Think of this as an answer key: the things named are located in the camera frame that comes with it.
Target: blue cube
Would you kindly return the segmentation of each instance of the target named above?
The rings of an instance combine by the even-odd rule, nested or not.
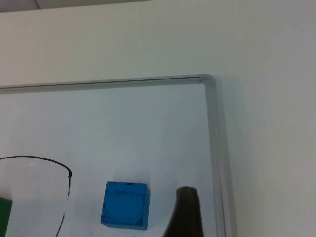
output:
[[[107,182],[101,223],[113,228],[146,230],[149,201],[147,184]]]

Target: green object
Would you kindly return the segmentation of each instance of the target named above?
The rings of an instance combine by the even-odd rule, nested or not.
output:
[[[0,237],[5,237],[8,227],[12,201],[0,198]]]

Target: white wall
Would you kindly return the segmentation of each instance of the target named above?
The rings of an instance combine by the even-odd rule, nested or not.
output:
[[[239,237],[316,235],[316,2],[152,0],[0,15],[1,86],[210,73]]]

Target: whiteboard frame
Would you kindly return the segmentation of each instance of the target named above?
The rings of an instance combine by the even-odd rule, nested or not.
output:
[[[229,206],[229,197],[227,192],[227,175],[225,170],[224,150],[226,144],[223,136],[223,130],[220,124],[219,108],[217,102],[217,90],[214,77],[208,74],[175,76],[175,77],[157,77],[140,79],[114,79],[114,80],[94,80],[86,82],[72,83],[47,83],[19,85],[10,87],[0,87],[0,94],[14,94],[27,92],[60,91],[60,90],[83,90],[100,89],[130,86],[153,86],[170,84],[197,84],[205,85],[208,127],[211,147],[211,162],[213,172],[214,189],[214,208],[216,215],[217,237],[231,237],[231,206]]]

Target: black drawn curve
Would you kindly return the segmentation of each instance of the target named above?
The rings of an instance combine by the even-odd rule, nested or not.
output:
[[[45,160],[45,161],[49,161],[49,162],[55,163],[55,164],[57,164],[57,165],[60,165],[61,167],[64,167],[64,168],[68,171],[68,173],[69,173],[69,176],[68,176],[68,195],[67,195],[67,202],[68,202],[68,200],[69,200],[69,195],[70,195],[71,177],[72,177],[73,173],[72,173],[72,171],[71,171],[67,166],[65,166],[64,164],[59,163],[59,162],[57,162],[57,161],[55,161],[55,160],[53,160],[53,159],[47,159],[47,158],[37,157],[37,156],[11,156],[11,157],[3,157],[3,158],[0,158],[0,161],[1,161],[1,160],[4,160],[4,159],[11,159],[11,158],[34,158],[34,159],[41,159],[41,160]],[[62,217],[62,219],[61,219],[61,223],[60,223],[60,225],[59,225],[59,228],[58,228],[58,231],[57,231],[57,234],[56,234],[55,237],[58,237],[58,235],[59,235],[59,232],[60,232],[60,230],[61,230],[61,227],[62,227],[62,225],[63,225],[63,223],[64,223],[65,216],[66,216],[66,211],[65,211],[64,214],[63,214],[63,217]]]

